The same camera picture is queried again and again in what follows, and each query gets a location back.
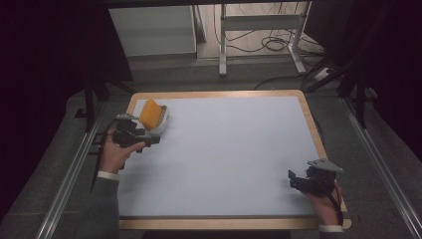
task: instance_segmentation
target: wire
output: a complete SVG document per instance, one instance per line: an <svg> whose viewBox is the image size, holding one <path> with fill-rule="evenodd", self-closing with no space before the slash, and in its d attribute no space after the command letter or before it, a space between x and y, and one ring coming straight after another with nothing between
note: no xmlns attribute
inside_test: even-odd
<svg viewBox="0 0 422 239"><path fill-rule="evenodd" d="M270 14L271 10L276 7L276 3L273 3L273 6L270 8L267 14Z"/></svg>
<svg viewBox="0 0 422 239"><path fill-rule="evenodd" d="M320 139L322 141L322 145L325 145L325 138L323 136L323 132L322 132L322 128L320 127L320 123L317 120L316 116L314 115L314 113L311 112L311 116L313 116L314 122L316 123L316 130L319 133Z"/></svg>
<svg viewBox="0 0 422 239"><path fill-rule="evenodd" d="M239 10L243 13L243 15L246 15L246 14L242 11L242 8L240 7L240 3L239 3Z"/></svg>
<svg viewBox="0 0 422 239"><path fill-rule="evenodd" d="M299 6L299 2L296 2L295 13L296 13L296 11L298 11L298 6Z"/></svg>
<svg viewBox="0 0 422 239"><path fill-rule="evenodd" d="M309 62L306 60L306 58L308 58L308 57L314 57L314 56L312 56L312 55L302 56L302 61L303 61L305 64L307 64L308 66L314 67L316 64L311 64L311 63L309 63Z"/></svg>
<svg viewBox="0 0 422 239"><path fill-rule="evenodd" d="M296 75L296 76L289 76L289 77L275 77L275 78L269 78L267 80L264 80L264 81L260 82L257 86L254 87L254 91L256 91L258 89L258 87L260 87L263 84L273 82L273 81L276 81L276 80L280 80L280 79L285 79L285 78L304 78L304 79L306 79L307 76L314 74L316 70L318 70L321 66L323 66L326 63L326 61L327 61L327 58L323 58L312 69L310 69L306 74L303 74L303 75Z"/></svg>
<svg viewBox="0 0 422 239"><path fill-rule="evenodd" d="M328 192L319 180L316 180L316 182L319 184L319 187L325 193L325 195L329 199L329 201L331 201L331 204L334 207L335 213L337 214L338 225L341 226L343 224L343 214L342 214L342 211L341 211L341 207L339 205L339 200L338 200L338 202L336 202L334 197L331 195L331 192ZM338 193L338 190L336 189L335 185L334 185L334 189L336 190L337 198L339 198L339 193Z"/></svg>
<svg viewBox="0 0 422 239"><path fill-rule="evenodd" d="M279 13L282 11L282 4L280 5L280 8L279 8ZM220 40L218 39L218 34L217 34L217 28L216 28L216 20L215 20L215 5L213 6L213 18L214 18L214 34L215 34L215 38L217 39L217 42L219 43L219 44L221 44L221 42L220 42ZM271 35L272 35L272 33L273 33L273 31L274 30L272 30L271 32L270 32L270 35L268 36L268 37L265 37L265 38L263 38L262 40L261 40L261 45L262 45L262 47L261 48L258 48L258 49L255 49L255 50L245 50L245 49L242 49L242 48L239 48L239 47L236 47L236 46L233 46L233 45L226 45L226 47L228 47L228 48L234 48L234 49L237 49L237 50L239 50L239 51L242 51L242 52L246 52L246 53L254 53L254 52L258 52L258 51L261 51L261 50L263 50L263 49L265 49L265 48L267 48L268 50L270 50L270 51L272 51L272 52L280 52L280 51L283 51L283 50L285 50L288 46L289 46L289 44L290 44L290 42L291 42L291 40L292 40L292 34L290 35L290 37L289 37L289 40L288 41L286 41L285 39L283 39L283 38L279 38L279 37L272 37ZM241 36L238 36L238 37L236 37L236 38L233 38L233 39L228 39L227 37L225 37L225 39L227 40L227 41L235 41L235 40L238 40L238 39L240 39L240 38L242 38L242 37L245 37L246 35L249 35L249 34L251 34L251 33L253 33L253 32L256 32L256 30L253 30L253 31L250 31L250 32L247 32L247 33L245 33L245 34L243 34L243 35L241 35ZM273 44L281 44L282 46L281 47L279 47L279 48L275 48L275 47L272 47L271 45L273 45Z"/></svg>
<svg viewBox="0 0 422 239"><path fill-rule="evenodd" d="M301 40L303 40L303 41L305 41L305 42L309 42L309 43L312 43L312 44L315 44L315 45L319 45L319 46L320 46L320 43L313 42L313 41L307 40L307 39L305 39L305 38L301 38Z"/></svg>

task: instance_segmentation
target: metal stand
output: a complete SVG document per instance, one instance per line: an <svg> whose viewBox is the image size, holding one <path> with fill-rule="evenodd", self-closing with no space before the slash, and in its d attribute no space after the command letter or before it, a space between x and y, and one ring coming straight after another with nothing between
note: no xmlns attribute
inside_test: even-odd
<svg viewBox="0 0 422 239"><path fill-rule="evenodd" d="M85 117L87 117L87 128L86 132L91 130L91 127L94 123L95 116L94 116L94 96L93 92L96 93L96 96L99 98L101 102L106 102L109 99L110 93L106 88L106 82L110 82L113 85L117 86L118 88L124 90L125 92L133 95L137 93L137 90L128 87L122 82L118 82L115 79L105 75L100 74L97 75L96 78L92 79L90 77L86 77L84 80L84 88L85 88L85 104L87 108L87 112L85 113Z"/></svg>
<svg viewBox="0 0 422 239"><path fill-rule="evenodd" d="M356 88L356 118L362 127L365 127L363 119L364 102L365 102L365 80L361 71L362 61L364 60L365 54L368 51L370 44L372 43L375 34L381 28L382 23L390 12L394 1L383 1L379 3L378 13L370 26L368 33L365 38L361 41L360 46L357 49L356 54L345 66L341 67L334 73L329 74L319 82L309 86L303 87L302 91L305 93L313 92L322 86L332 82L333 80L344 75L344 79L341 81L340 86L337 88L337 93L340 97L348 97L355 86Z"/></svg>
<svg viewBox="0 0 422 239"><path fill-rule="evenodd" d="M226 57L226 31L248 30L275 30L296 29L293 43L289 45L289 52L295 62L299 74L304 74L306 69L298 54L298 43L308 17L310 2L307 2L301 14L286 15L256 15L256 16L226 16L226 4L221 5L221 44L220 44L220 68L221 77L227 75Z"/></svg>

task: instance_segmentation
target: wall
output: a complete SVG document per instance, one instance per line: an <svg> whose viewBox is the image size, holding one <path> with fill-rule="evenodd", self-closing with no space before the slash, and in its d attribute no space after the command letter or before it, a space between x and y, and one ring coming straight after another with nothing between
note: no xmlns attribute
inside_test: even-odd
<svg viewBox="0 0 422 239"><path fill-rule="evenodd" d="M195 53L191 6L110 9L127 57Z"/></svg>

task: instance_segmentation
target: sleeve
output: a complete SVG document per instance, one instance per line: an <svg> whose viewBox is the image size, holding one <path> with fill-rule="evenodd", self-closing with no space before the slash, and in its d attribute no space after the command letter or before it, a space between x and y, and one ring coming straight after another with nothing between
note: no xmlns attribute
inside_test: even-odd
<svg viewBox="0 0 422 239"><path fill-rule="evenodd" d="M118 180L99 176L82 211L75 238L118 238Z"/></svg>
<svg viewBox="0 0 422 239"><path fill-rule="evenodd" d="M340 239L343 238L343 230L341 226L332 225L324 226L320 225L319 230L319 239Z"/></svg>
<svg viewBox="0 0 422 239"><path fill-rule="evenodd" d="M319 232L319 239L341 239L343 238L342 232Z"/></svg>

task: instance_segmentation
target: metal rod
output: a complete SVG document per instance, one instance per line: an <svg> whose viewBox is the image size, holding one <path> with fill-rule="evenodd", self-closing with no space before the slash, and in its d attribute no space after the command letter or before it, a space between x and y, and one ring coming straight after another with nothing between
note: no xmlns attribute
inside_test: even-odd
<svg viewBox="0 0 422 239"><path fill-rule="evenodd" d="M96 113L96 121L93 124L91 131L87 132L78 148L75 157L66 173L62 184L52 204L50 205L49 211L44 217L44 221L40 226L40 230L37 233L37 239L50 239L53 237L53 233L56 230L57 224L62 216L65 209L66 203L68 202L69 196L71 195L72 189L81 171L81 167L84 164L88 150L90 149L91 142L96 136L97 129L102 120L102 115L105 111L106 103L100 103Z"/></svg>
<svg viewBox="0 0 422 239"><path fill-rule="evenodd" d="M221 17L220 17L220 26L221 26L221 44L220 44L220 66L219 72L220 77L225 77L227 75L227 59L226 59L226 5L221 4Z"/></svg>
<svg viewBox="0 0 422 239"><path fill-rule="evenodd" d="M384 183L387 191L389 192L391 199L397 206L398 211L400 212L401 216L404 219L404 222L409 228L410 233L413 235L413 238L422 238L422 223L415 208L412 206L409 199L397 183L396 179L394 178L394 175L391 173L383 156L378 151L378 148L373 142L370 134L357 121L356 117L354 116L354 109L350 100L340 98L340 101L342 102L354 129L356 130L358 136L366 147L366 150L369 153L374 167L378 171L378 174L382 182Z"/></svg>
<svg viewBox="0 0 422 239"><path fill-rule="evenodd" d="M301 12L301 18L299 19L298 27L295 31L295 36L292 42L292 48L296 50L298 48L299 41L301 40L302 31L304 30L305 22L307 21L308 11L310 10L311 2L307 2L305 9Z"/></svg>

